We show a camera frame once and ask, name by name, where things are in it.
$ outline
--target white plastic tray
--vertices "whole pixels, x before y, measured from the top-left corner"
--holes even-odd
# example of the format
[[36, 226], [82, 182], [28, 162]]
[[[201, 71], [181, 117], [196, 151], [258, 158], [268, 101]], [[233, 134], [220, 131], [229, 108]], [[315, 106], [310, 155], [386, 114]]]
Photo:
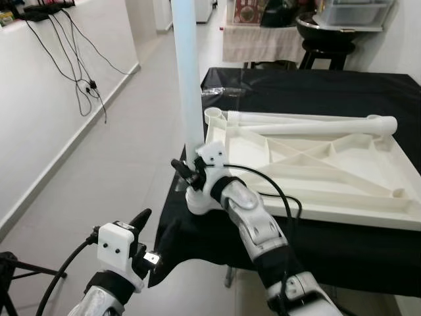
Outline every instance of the white plastic tray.
[[[210, 118], [206, 142], [222, 141], [230, 163], [262, 171], [285, 194], [300, 199], [302, 218], [421, 230], [421, 177], [393, 137], [261, 136], [242, 130], [223, 114]], [[315, 122], [359, 119], [264, 115]], [[276, 194], [269, 183], [253, 174], [232, 173], [254, 190]], [[271, 214], [285, 216], [280, 198], [264, 197], [264, 203]], [[296, 204], [291, 201], [290, 206], [296, 214]]]

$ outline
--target black tablecloth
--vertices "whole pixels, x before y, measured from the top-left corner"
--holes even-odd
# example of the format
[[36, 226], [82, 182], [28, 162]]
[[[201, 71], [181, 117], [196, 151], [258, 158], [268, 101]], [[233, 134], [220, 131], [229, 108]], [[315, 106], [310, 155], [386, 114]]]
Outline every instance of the black tablecloth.
[[[339, 115], [393, 115], [395, 139], [421, 171], [421, 88], [404, 74], [332, 71], [281, 71], [211, 68], [202, 88], [224, 87], [203, 97], [203, 108]], [[183, 192], [171, 185], [162, 211], [156, 244], [168, 225], [182, 220], [173, 252], [149, 285], [162, 281], [179, 263], [204, 259], [253, 269], [227, 214], [203, 216], [187, 210]], [[285, 219], [276, 218], [285, 228]], [[355, 290], [421, 297], [421, 232], [302, 220], [295, 240], [297, 256], [318, 282]]]

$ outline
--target black stool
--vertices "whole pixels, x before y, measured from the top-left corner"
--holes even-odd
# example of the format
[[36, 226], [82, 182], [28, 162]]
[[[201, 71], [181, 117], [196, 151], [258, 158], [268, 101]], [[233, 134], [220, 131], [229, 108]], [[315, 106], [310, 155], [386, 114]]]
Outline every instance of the black stool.
[[303, 42], [305, 55], [300, 69], [311, 69], [316, 58], [331, 59], [329, 70], [343, 70], [347, 56], [355, 50], [351, 42], [324, 43], [305, 40]]
[[[22, 275], [13, 276], [16, 268], [31, 271]], [[11, 297], [7, 293], [12, 280], [17, 278], [30, 277], [31, 275], [37, 275], [39, 273], [45, 273], [46, 275], [56, 275], [57, 271], [38, 267], [37, 265], [30, 265], [29, 263], [18, 261], [13, 253], [3, 252], [0, 253], [0, 313], [3, 306], [9, 316], [18, 316], [16, 309], [12, 303]], [[66, 278], [67, 274], [63, 273], [62, 278]]]

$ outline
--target table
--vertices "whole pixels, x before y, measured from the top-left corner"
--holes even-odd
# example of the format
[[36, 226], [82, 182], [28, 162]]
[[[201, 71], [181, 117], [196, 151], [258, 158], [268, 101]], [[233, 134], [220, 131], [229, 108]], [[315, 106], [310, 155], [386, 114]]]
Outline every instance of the table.
[[[203, 97], [203, 108], [339, 115], [393, 115], [395, 139], [421, 171], [421, 87], [404, 74], [325, 70], [211, 68], [203, 83], [234, 88]], [[181, 219], [174, 250], [149, 285], [162, 281], [182, 261], [203, 259], [253, 269], [237, 227], [221, 211], [191, 214], [174, 178], [162, 210], [155, 243], [175, 219]], [[276, 218], [281, 229], [285, 219]], [[294, 247], [318, 282], [370, 292], [421, 297], [421, 232], [302, 220]]]
[[297, 28], [261, 28], [232, 23], [233, 3], [228, 3], [220, 29], [224, 32], [222, 60], [231, 63], [293, 61], [300, 63], [305, 51]]

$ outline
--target tiled floor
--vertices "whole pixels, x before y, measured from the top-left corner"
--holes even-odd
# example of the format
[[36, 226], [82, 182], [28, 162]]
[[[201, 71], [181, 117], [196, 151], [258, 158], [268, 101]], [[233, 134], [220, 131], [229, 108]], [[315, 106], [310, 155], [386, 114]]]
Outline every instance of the tiled floor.
[[[223, 4], [220, 1], [208, 24], [197, 27], [201, 78], [210, 66], [241, 66], [222, 62], [218, 27]], [[180, 156], [182, 145], [174, 36], [170, 32], [162, 36], [157, 50], [109, 109], [109, 123], [98, 122], [0, 250], [13, 251], [33, 264], [59, 267], [92, 226], [117, 219], [129, 221], [146, 207], [154, 213], [141, 239], [152, 247], [174, 174], [169, 162]], [[92, 246], [71, 264], [68, 278], [60, 283], [45, 315], [66, 315], [98, 268]], [[162, 284], [133, 296], [125, 315], [271, 315], [255, 273], [238, 271], [231, 289], [223, 286], [224, 274], [225, 267], [204, 261], [182, 263]], [[34, 315], [50, 280], [38, 275], [13, 282], [10, 294], [20, 316]], [[341, 293], [342, 301], [349, 302], [347, 307], [355, 308], [360, 316], [387, 315], [381, 307], [382, 296]]]

